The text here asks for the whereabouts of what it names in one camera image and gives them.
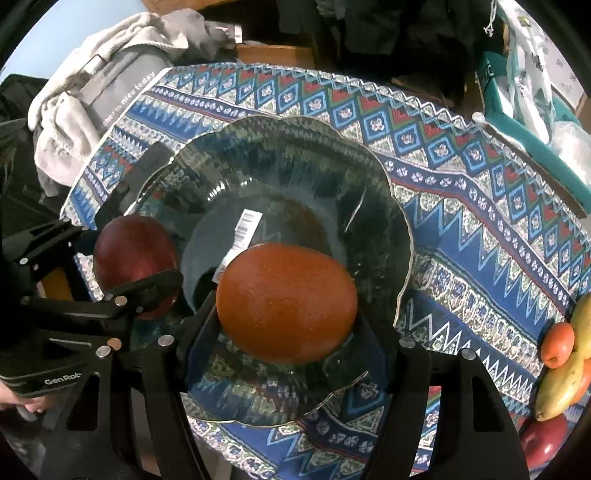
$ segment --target glass bowl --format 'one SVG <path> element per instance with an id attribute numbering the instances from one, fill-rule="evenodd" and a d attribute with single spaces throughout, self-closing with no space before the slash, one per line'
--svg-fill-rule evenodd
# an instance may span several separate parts
<path id="1" fill-rule="evenodd" d="M 413 241 L 387 173 L 365 147 L 315 119 L 249 116 L 196 138 L 155 174 L 135 211 L 173 237 L 184 298 L 195 311 L 216 288 L 212 277 L 244 209 L 262 213 L 250 246 L 275 241 L 330 255 L 378 317 L 395 322 Z M 206 372 L 189 369 L 183 402 L 201 420 L 285 424 L 363 377 L 368 354 L 351 335 L 321 361 L 276 365 L 250 357 L 222 332 Z"/>

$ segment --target wooden cabinet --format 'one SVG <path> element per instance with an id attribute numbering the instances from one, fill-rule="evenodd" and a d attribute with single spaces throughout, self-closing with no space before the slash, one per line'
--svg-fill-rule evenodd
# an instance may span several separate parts
<path id="1" fill-rule="evenodd" d="M 146 8 L 155 14 L 165 15 L 182 8 L 200 10 L 212 5 L 227 4 L 236 0 L 142 0 Z"/>

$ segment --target red apple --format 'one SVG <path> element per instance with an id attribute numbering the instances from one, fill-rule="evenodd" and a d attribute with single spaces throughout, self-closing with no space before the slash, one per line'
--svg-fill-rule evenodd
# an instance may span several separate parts
<path id="1" fill-rule="evenodd" d="M 568 432 L 564 414 L 546 421 L 533 421 L 521 435 L 521 448 L 530 470 L 552 460 Z"/>
<path id="2" fill-rule="evenodd" d="M 156 220 L 140 215 L 111 220 L 102 229 L 93 255 L 96 281 L 103 291 L 178 266 L 168 232 Z M 175 299 L 176 295 L 161 301 L 157 308 L 139 318 L 161 317 Z"/>

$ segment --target mango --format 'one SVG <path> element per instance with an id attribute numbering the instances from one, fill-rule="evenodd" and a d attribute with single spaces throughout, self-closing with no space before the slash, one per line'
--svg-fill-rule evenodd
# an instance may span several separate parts
<path id="1" fill-rule="evenodd" d="M 553 419 L 569 407 L 581 385 L 583 363 L 583 355 L 573 352 L 564 365 L 546 372 L 535 399 L 537 421 Z"/>
<path id="2" fill-rule="evenodd" d="M 574 349 L 591 358 L 591 294 L 583 295 L 574 308 L 570 324 L 574 330 Z"/>

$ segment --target blue patterned fabric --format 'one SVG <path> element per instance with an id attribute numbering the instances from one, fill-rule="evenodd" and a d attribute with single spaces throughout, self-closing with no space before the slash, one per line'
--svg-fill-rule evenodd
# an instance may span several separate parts
<path id="1" fill-rule="evenodd" d="M 174 68 L 101 143 L 64 214 L 95 228 L 96 211 L 150 144 L 161 141 L 177 152 L 253 114 L 313 116 L 376 154 L 414 232 L 410 299 L 396 328 L 437 351 L 474 349 L 519 428 L 542 371 L 540 339 L 589 289 L 591 244 L 531 167 L 440 106 L 313 70 L 231 63 Z M 83 261 L 83 270 L 97 291 L 91 261 Z M 588 398 L 567 410 L 571 428 Z M 354 479 L 388 402 L 366 377 L 294 424 L 253 428 L 193 418 L 190 424 L 257 478 Z M 432 388 L 414 472 L 428 468 L 438 414 L 439 389 Z"/>

